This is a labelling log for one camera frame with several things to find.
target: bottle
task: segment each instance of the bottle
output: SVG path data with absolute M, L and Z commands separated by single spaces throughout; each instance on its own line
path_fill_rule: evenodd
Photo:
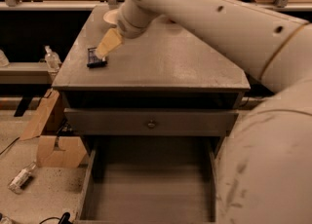
M 0 212 L 0 224 L 13 224 L 13 221 Z
M 29 178 L 29 176 L 36 169 L 36 167 L 36 162 L 32 162 L 30 165 L 23 168 L 20 173 L 11 181 L 11 183 L 9 184 L 9 189 L 16 194 L 20 194 L 20 187 L 25 183 L 25 181 Z
M 61 61 L 59 55 L 56 52 L 53 52 L 50 46 L 45 46 L 45 49 L 47 52 L 45 54 L 45 60 L 48 64 L 48 72 L 52 79 L 54 79 L 59 72 Z

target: open drawer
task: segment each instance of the open drawer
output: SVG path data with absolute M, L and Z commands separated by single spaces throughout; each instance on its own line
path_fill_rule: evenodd
M 234 110 L 66 108 L 73 130 L 83 135 L 226 136 Z
M 215 221 L 206 137 L 97 137 L 75 224 Z

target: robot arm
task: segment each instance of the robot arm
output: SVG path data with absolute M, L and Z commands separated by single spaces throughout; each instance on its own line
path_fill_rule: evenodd
M 135 38 L 160 14 L 181 24 L 272 92 L 305 77 L 307 63 L 312 67 L 312 60 L 299 54 L 300 45 L 311 47 L 306 20 L 236 0 L 126 0 L 119 11 L 118 29 L 125 37 Z
M 118 29 L 139 36 L 159 14 L 181 24 L 272 92 L 224 141 L 218 224 L 312 220 L 312 26 L 234 0 L 126 0 Z

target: cardboard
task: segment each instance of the cardboard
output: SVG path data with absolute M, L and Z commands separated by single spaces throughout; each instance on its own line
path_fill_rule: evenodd
M 19 140 L 40 136 L 44 131 L 57 131 L 62 119 L 63 108 L 59 92 L 49 89 L 41 99 Z
M 77 168 L 87 155 L 79 136 L 42 135 L 37 150 L 38 167 Z

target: drawer front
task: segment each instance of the drawer front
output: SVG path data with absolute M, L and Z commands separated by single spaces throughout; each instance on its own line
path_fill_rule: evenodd
M 226 136 L 235 111 L 74 109 L 65 116 L 79 134 Z

